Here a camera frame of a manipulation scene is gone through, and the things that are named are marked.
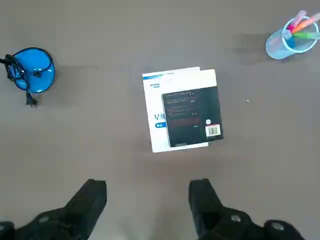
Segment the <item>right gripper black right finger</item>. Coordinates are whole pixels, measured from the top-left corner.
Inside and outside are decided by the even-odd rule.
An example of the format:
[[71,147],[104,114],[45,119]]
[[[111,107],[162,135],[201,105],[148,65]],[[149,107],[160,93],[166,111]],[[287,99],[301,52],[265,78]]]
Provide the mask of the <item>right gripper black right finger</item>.
[[209,179],[191,180],[188,202],[199,240],[302,240],[290,223],[270,219],[263,226],[240,210],[224,206]]

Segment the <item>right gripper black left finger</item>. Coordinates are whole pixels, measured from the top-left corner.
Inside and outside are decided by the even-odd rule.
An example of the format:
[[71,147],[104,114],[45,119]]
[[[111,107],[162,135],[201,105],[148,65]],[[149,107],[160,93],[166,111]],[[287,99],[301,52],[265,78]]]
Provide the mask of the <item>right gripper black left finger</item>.
[[88,179],[63,207],[38,214],[28,224],[15,228],[0,223],[2,240],[87,240],[107,204],[107,183]]

